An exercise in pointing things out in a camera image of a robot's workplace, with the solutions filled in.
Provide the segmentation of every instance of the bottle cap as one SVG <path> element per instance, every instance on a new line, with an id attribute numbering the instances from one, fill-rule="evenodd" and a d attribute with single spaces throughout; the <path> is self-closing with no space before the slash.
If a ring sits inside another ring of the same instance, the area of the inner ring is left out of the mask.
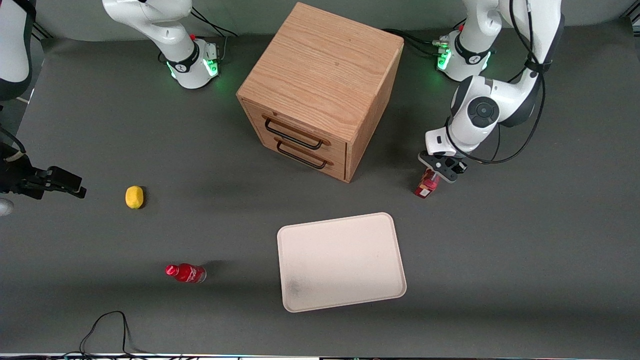
<path id="1" fill-rule="evenodd" d="M 174 276 L 175 274 L 178 273 L 178 266 L 167 265 L 167 267 L 164 269 L 164 272 L 169 276 Z"/>

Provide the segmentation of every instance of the yellow lemon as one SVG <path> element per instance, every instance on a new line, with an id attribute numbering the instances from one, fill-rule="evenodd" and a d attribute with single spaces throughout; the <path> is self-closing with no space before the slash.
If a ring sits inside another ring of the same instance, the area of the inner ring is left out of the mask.
<path id="1" fill-rule="evenodd" d="M 127 189 L 127 195 L 125 195 L 124 199 L 130 208 L 140 209 L 140 206 L 145 201 L 145 196 L 140 186 L 132 186 Z"/>

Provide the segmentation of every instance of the black wire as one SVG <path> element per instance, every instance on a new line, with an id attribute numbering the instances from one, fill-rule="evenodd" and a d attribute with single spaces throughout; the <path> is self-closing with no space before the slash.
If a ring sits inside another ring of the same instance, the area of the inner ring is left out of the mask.
<path id="1" fill-rule="evenodd" d="M 18 148 L 20 149 L 21 153 L 23 154 L 27 153 L 27 150 L 24 149 L 24 145 L 20 142 L 20 140 L 18 140 L 18 138 L 15 137 L 13 134 L 11 134 L 7 129 L 0 126 L 0 133 L 5 134 L 6 137 L 13 140 L 13 142 L 15 142 L 16 145 L 18 145 Z"/>
<path id="2" fill-rule="evenodd" d="M 460 20 L 460 22 L 455 24 L 452 29 L 457 29 L 458 26 L 462 25 L 462 23 L 465 22 L 465 21 L 467 21 L 467 18 L 464 18 L 464 19 Z"/>
<path id="3" fill-rule="evenodd" d="M 417 38 L 417 37 L 415 37 L 415 36 L 413 36 L 411 34 L 405 33 L 404 31 L 401 31 L 401 30 L 382 29 L 382 31 L 386 31 L 387 33 L 391 33 L 391 34 L 394 34 L 394 35 L 398 35 L 399 37 L 402 37 L 406 44 L 408 44 L 412 48 L 418 50 L 422 54 L 425 54 L 427 56 L 440 56 L 440 54 L 438 54 L 438 53 L 430 53 L 429 51 L 427 51 L 427 50 L 425 50 L 425 49 L 423 49 L 423 48 L 421 48 L 419 46 L 419 44 L 420 45 L 431 45 L 431 42 L 428 42 L 426 40 L 422 40 L 422 39 Z"/>
<path id="4" fill-rule="evenodd" d="M 495 157 L 498 156 L 498 150 L 500 150 L 500 124 L 498 124 L 498 144 L 495 146 L 495 152 L 489 161 L 495 160 Z"/>
<path id="5" fill-rule="evenodd" d="M 45 38 L 52 38 L 53 36 L 47 31 L 45 30 L 42 25 L 40 25 L 37 22 L 33 22 L 33 27 L 38 30 L 39 33 L 41 33 Z"/>
<path id="6" fill-rule="evenodd" d="M 216 31 L 218 32 L 218 34 L 220 34 L 220 36 L 221 36 L 221 37 L 227 37 L 225 34 L 223 34 L 223 33 L 218 29 L 218 27 L 217 27 L 216 25 L 211 24 L 208 20 L 205 20 L 205 19 L 203 19 L 203 18 L 199 17 L 198 15 L 196 15 L 196 14 L 195 14 L 195 13 L 193 13 L 193 12 L 192 12 L 191 14 L 192 14 L 192 15 L 193 15 L 193 17 L 195 17 L 196 19 L 198 19 L 198 20 L 200 20 L 200 21 L 202 21 L 202 22 L 204 22 L 204 23 L 206 23 L 206 24 L 208 24 L 208 25 L 211 25 L 211 27 L 213 27 L 213 30 L 216 30 Z"/>
<path id="7" fill-rule="evenodd" d="M 202 15 L 202 13 L 201 13 L 201 12 L 199 12 L 199 11 L 198 11 L 198 9 L 196 9 L 195 7 L 192 7 L 192 9 L 193 9 L 193 11 L 195 11 L 195 12 L 200 16 L 200 17 L 198 17 L 198 15 L 196 15 L 196 14 L 194 14 L 194 13 L 191 13 L 193 16 L 195 16 L 195 17 L 196 17 L 196 19 L 198 19 L 198 20 L 200 20 L 200 21 L 202 21 L 202 22 L 206 22 L 207 24 L 211 25 L 211 26 L 212 26 L 212 27 L 213 27 L 213 28 L 214 28 L 218 33 L 220 33 L 220 35 L 221 35 L 222 37 L 224 37 L 224 35 L 222 35 L 222 33 L 220 32 L 220 30 L 222 30 L 222 31 L 226 31 L 227 33 L 230 33 L 231 35 L 233 35 L 233 36 L 235 36 L 235 37 L 237 37 L 237 36 L 238 36 L 238 34 L 234 33 L 234 32 L 233 32 L 233 31 L 231 31 L 231 30 L 227 30 L 227 29 L 225 29 L 225 28 L 223 28 L 223 27 L 221 27 L 221 26 L 218 26 L 218 25 L 213 24 L 213 23 L 212 23 L 211 21 L 209 21 L 209 20 L 208 20 L 204 15 Z"/>
<path id="8" fill-rule="evenodd" d="M 532 23 L 532 19 L 531 19 L 531 12 L 527 12 L 527 16 L 528 16 L 528 19 L 529 19 L 529 42 L 531 43 L 531 47 L 529 47 L 529 44 L 527 44 L 524 36 L 520 32 L 520 29 L 518 29 L 518 24 L 516 23 L 515 15 L 513 13 L 513 0 L 509 0 L 509 12 L 510 12 L 510 16 L 511 16 L 511 23 L 513 24 L 513 28 L 515 29 L 516 34 L 518 35 L 518 38 L 520 39 L 520 42 L 527 49 L 527 52 L 529 53 L 529 57 L 532 58 L 533 62 L 536 65 L 540 66 L 540 62 L 538 61 L 538 58 L 536 57 L 536 55 L 533 53 L 533 50 L 532 50 L 532 46 L 533 46 L 533 23 Z M 527 137 L 525 142 L 522 144 L 522 146 L 518 149 L 518 151 L 516 151 L 513 155 L 511 155 L 511 156 L 509 156 L 507 158 L 501 159 L 501 160 L 485 160 L 485 159 L 477 158 L 475 156 L 467 154 L 466 152 L 464 152 L 460 148 L 458 148 L 458 146 L 453 142 L 453 140 L 451 138 L 451 134 L 449 132 L 449 120 L 451 119 L 451 117 L 447 117 L 447 121 L 445 122 L 445 130 L 447 131 L 447 137 L 449 139 L 449 142 L 451 142 L 451 145 L 453 145 L 453 147 L 458 152 L 460 152 L 462 155 L 470 158 L 471 160 L 475 160 L 475 161 L 477 161 L 477 162 L 479 162 L 481 164 L 484 164 L 484 165 L 505 163 L 505 162 L 507 162 L 509 160 L 512 160 L 516 156 L 518 156 L 525 149 L 525 147 L 527 147 L 527 145 L 529 144 L 529 141 L 531 141 L 531 138 L 533 137 L 533 134 L 536 132 L 536 129 L 538 128 L 538 124 L 540 123 L 540 117 L 542 116 L 542 111 L 543 111 L 543 109 L 545 107 L 545 99 L 547 97 L 547 86 L 545 84 L 545 77 L 544 77 L 542 72 L 538 73 L 538 76 L 540 77 L 540 83 L 542 85 L 542 96 L 541 96 L 541 99 L 540 99 L 540 108 L 538 109 L 538 115 L 536 116 L 536 121 L 533 123 L 533 126 L 531 128 L 531 132 L 529 133 L 529 136 Z"/>
<path id="9" fill-rule="evenodd" d="M 132 359 L 147 360 L 147 358 L 145 358 L 145 357 L 137 356 L 137 355 L 134 355 L 134 354 L 132 354 L 132 353 L 127 351 L 127 349 L 126 349 L 127 338 L 129 338 L 129 341 L 131 341 L 131 332 L 129 330 L 129 323 L 127 323 L 127 317 L 120 310 L 110 311 L 110 312 L 104 313 L 104 314 L 100 315 L 100 317 L 98 317 L 98 319 L 93 323 L 93 326 L 91 326 L 91 330 L 89 330 L 87 335 L 85 335 L 84 338 L 80 341 L 80 345 L 78 346 L 78 350 L 79 350 L 80 354 L 82 354 L 83 356 L 85 356 L 88 359 L 93 359 L 94 358 L 93 355 L 91 355 L 90 353 L 87 353 L 85 351 L 86 341 L 91 337 L 91 335 L 95 331 L 96 326 L 98 326 L 98 323 L 100 322 L 100 320 L 102 318 L 104 318 L 105 316 L 111 315 L 111 314 L 120 314 L 120 316 L 122 316 L 122 353 L 124 355 L 128 355 Z"/>
<path id="10" fill-rule="evenodd" d="M 158 62 L 164 64 L 164 63 L 166 63 L 166 57 L 164 58 L 164 61 L 160 60 L 160 56 L 162 56 L 162 55 L 163 55 L 162 51 L 158 53 Z"/>
<path id="11" fill-rule="evenodd" d="M 427 45 L 431 45 L 431 42 L 428 40 L 423 40 L 419 37 L 415 37 L 405 31 L 402 30 L 398 30 L 398 29 L 382 29 L 382 31 L 386 31 L 387 33 L 391 33 L 391 34 L 395 34 L 398 35 L 399 37 L 403 37 L 403 38 L 409 38 L 415 42 L 418 42 L 420 44 L 427 44 Z"/>
<path id="12" fill-rule="evenodd" d="M 509 81 L 507 81 L 508 83 L 512 82 L 513 80 L 515 80 L 516 78 L 518 78 L 518 76 L 520 76 L 522 74 L 522 72 L 526 69 L 527 67 L 522 67 L 522 70 L 520 70 L 520 72 L 518 74 L 515 74 L 513 76 L 513 78 L 509 79 Z"/>
<path id="13" fill-rule="evenodd" d="M 52 358 L 51 358 L 51 360 L 64 359 L 65 357 L 67 357 L 67 356 L 69 356 L 69 355 L 71 355 L 71 354 L 75 354 L 75 353 L 82 354 L 82 353 L 80 353 L 80 352 L 78 352 L 78 351 L 70 351 L 70 352 L 67 352 L 66 354 L 62 354 L 62 355 L 57 356 L 57 357 L 52 357 Z"/>

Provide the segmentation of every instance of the wooden drawer unit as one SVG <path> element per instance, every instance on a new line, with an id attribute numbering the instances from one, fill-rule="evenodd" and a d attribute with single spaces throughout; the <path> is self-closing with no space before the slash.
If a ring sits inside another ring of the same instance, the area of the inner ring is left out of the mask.
<path id="1" fill-rule="evenodd" d="M 264 146 L 348 183 L 402 48 L 400 37 L 298 3 L 236 95 Z"/>

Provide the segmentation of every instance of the red bottle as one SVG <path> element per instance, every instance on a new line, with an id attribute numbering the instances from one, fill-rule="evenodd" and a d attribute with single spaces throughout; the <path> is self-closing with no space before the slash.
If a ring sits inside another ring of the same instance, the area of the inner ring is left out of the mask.
<path id="1" fill-rule="evenodd" d="M 422 179 L 420 179 L 418 188 L 415 189 L 413 193 L 424 199 L 436 190 L 439 182 L 440 176 L 436 174 L 435 171 L 427 168 L 427 170 L 424 172 L 424 175 L 422 176 Z"/>
<path id="2" fill-rule="evenodd" d="M 202 266 L 182 263 L 180 265 L 168 265 L 164 272 L 173 276 L 180 282 L 203 282 L 207 277 L 207 271 Z"/>

